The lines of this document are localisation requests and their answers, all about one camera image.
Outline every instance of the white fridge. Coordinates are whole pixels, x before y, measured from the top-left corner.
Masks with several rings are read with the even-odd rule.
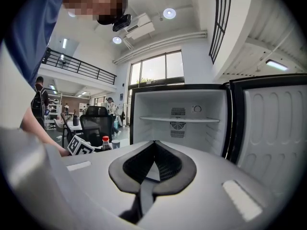
[[[307,161],[307,74],[134,89],[130,144],[161,140],[236,164],[282,196]],[[159,180],[155,165],[149,179]]]

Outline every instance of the table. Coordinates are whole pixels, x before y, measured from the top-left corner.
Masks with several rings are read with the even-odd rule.
[[[67,126],[71,131],[82,130],[82,126],[81,126],[80,121],[79,121],[78,126],[74,126],[72,121],[67,121]]]

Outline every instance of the hand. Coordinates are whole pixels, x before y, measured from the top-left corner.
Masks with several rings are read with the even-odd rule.
[[[61,147],[59,144],[57,144],[57,149],[59,150],[59,153],[62,157],[70,156],[70,152],[63,147]]]

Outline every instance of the backpack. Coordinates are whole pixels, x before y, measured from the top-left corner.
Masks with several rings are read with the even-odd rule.
[[[31,103],[31,109],[34,117],[42,118],[44,120],[44,113],[45,113],[45,105],[43,103],[43,93],[46,91],[44,88],[41,90],[37,90],[35,87],[36,94],[34,96],[34,99]]]
[[[122,121],[126,119],[126,115],[125,115],[124,110],[123,110],[123,112],[121,113],[120,119],[121,119]]]

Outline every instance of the open fridge door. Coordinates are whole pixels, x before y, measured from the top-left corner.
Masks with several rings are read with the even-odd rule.
[[[294,189],[307,154],[307,74],[231,80],[226,158],[276,195]]]

